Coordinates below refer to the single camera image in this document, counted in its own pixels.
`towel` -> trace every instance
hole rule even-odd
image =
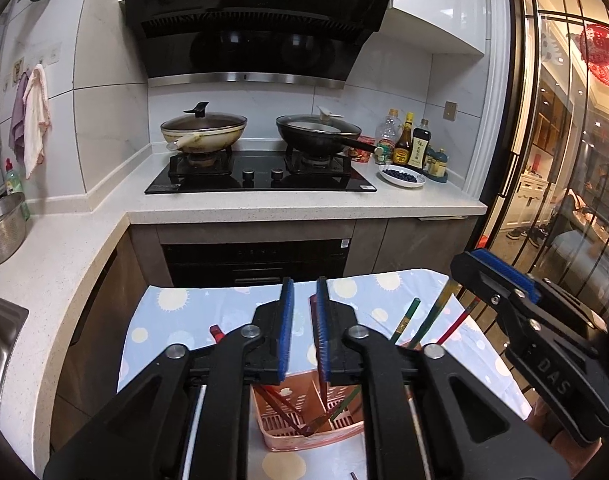
[[[25,140],[25,173],[27,179],[38,164],[44,160],[42,138],[51,129],[46,75],[42,65],[37,64],[31,71],[25,90],[24,140]]]
[[[16,98],[11,113],[11,128],[9,129],[9,147],[13,150],[16,160],[24,160],[24,92],[27,89],[30,71],[23,72],[18,82]]]

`black range hood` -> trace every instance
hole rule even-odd
[[[265,81],[342,88],[390,0],[125,0],[150,86]]]

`black pan handle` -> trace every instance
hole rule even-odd
[[[345,146],[349,146],[349,148],[355,148],[357,150],[364,150],[365,152],[374,153],[377,156],[383,154],[384,150],[382,146],[374,146],[372,144],[367,144],[366,142],[360,142],[359,140],[348,139],[348,137],[344,137],[341,135],[333,136],[334,140],[344,144]]]
[[[193,110],[184,110],[185,114],[195,114],[196,117],[204,117],[204,111],[206,110],[206,105],[209,104],[208,101],[201,102],[196,105]]]

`metal bolt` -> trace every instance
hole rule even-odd
[[[424,347],[424,353],[429,359],[440,359],[440,357],[444,357],[444,348],[431,344]]]
[[[184,354],[187,353],[187,347],[180,344],[175,344],[171,346],[167,346],[167,349],[164,351],[164,354],[169,359],[180,359],[184,357]]]
[[[369,335],[369,329],[364,325],[353,325],[348,329],[348,335],[353,339],[364,339]]]
[[[248,337],[249,339],[258,337],[260,335],[260,327],[255,325],[245,325],[240,329],[242,337]]]

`hand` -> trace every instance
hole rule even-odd
[[[526,423],[535,430],[539,435],[542,435],[547,416],[554,416],[551,409],[540,397],[531,410]],[[551,447],[562,455],[562,458],[567,461],[571,469],[571,476],[574,477],[582,468],[587,465],[593,455],[600,449],[602,441],[598,440],[589,447],[579,446],[569,435],[567,430],[562,429],[551,441]]]

